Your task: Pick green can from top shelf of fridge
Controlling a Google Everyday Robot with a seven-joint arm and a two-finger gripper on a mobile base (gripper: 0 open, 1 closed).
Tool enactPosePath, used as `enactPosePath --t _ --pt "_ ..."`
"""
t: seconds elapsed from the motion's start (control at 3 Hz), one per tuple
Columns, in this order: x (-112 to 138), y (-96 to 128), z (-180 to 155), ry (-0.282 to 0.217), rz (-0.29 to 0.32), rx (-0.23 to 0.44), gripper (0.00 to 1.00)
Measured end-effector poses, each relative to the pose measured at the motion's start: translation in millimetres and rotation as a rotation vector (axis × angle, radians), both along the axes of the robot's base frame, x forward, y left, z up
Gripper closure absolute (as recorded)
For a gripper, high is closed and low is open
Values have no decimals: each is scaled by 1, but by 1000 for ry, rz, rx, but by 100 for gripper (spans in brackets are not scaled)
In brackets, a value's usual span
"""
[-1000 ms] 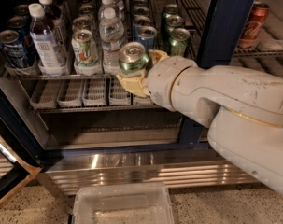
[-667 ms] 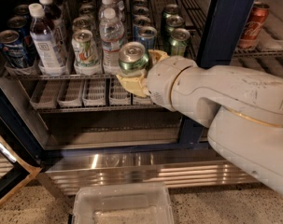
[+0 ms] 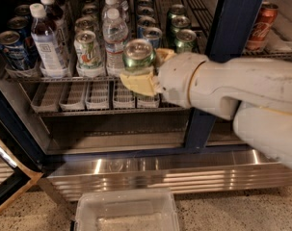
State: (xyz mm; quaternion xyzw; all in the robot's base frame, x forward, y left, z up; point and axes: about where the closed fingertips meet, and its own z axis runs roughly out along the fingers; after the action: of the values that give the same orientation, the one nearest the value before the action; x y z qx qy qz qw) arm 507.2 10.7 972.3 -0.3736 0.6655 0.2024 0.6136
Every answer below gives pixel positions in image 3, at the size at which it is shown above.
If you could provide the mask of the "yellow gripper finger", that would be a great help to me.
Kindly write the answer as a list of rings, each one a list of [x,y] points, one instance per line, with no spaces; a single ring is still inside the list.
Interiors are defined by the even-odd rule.
[[[167,60],[171,59],[176,55],[176,53],[169,48],[157,48],[156,52],[156,64],[162,65]]]
[[[129,90],[145,96],[157,94],[155,89],[155,76],[152,73],[142,75],[130,75],[122,73],[120,76],[122,84]]]

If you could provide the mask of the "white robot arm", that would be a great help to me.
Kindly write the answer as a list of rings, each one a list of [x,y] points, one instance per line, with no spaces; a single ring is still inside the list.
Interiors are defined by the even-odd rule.
[[[151,67],[124,70],[120,80],[138,94],[160,93],[171,104],[233,122],[242,141],[292,169],[292,63],[234,58],[217,63],[185,52]]]

